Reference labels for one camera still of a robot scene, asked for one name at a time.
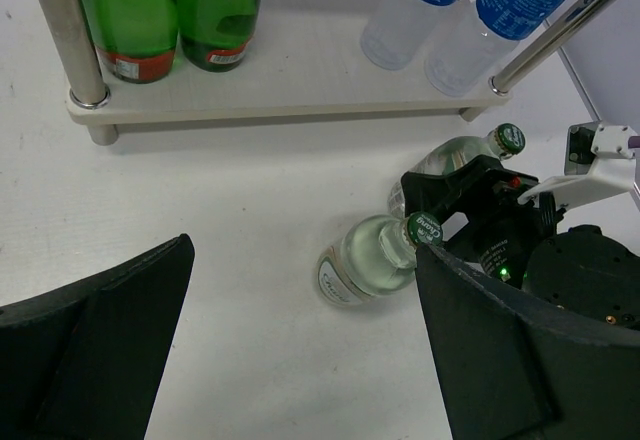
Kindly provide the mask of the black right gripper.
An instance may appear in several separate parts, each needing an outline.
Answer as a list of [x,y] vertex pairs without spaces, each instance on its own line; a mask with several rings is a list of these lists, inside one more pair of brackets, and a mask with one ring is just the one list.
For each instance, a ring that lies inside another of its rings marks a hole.
[[452,254],[559,309],[638,329],[638,255],[597,225],[558,232],[565,210],[552,194],[518,202],[532,185],[485,155],[447,175],[406,172],[404,216],[463,213],[467,225],[447,243]]

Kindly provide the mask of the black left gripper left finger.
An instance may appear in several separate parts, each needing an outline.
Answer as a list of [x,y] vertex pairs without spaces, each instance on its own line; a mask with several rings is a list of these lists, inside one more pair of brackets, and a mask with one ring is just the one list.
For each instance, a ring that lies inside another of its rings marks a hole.
[[2,438],[144,438],[194,259],[182,234],[2,306]]

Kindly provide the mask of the clear glass bottle green cap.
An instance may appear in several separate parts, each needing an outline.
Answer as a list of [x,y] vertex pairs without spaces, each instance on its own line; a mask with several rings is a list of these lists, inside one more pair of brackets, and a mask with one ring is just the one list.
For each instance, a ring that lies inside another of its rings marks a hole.
[[339,306],[361,305],[395,294],[415,280],[417,249],[442,242],[442,225],[427,212],[406,218],[368,217],[320,255],[316,269],[319,291]]

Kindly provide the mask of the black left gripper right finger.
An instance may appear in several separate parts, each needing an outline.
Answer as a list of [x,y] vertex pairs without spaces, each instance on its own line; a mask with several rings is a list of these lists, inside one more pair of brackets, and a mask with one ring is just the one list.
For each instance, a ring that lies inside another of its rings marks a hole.
[[453,438],[638,438],[638,332],[560,309],[441,248],[416,258]]

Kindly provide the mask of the blue label water bottle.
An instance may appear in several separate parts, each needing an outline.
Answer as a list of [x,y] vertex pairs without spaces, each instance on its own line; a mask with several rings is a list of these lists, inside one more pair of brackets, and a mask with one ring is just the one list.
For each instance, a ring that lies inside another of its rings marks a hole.
[[381,0],[361,35],[361,50],[383,69],[403,69],[456,1]]
[[475,0],[425,60],[431,84],[461,97],[565,0]]

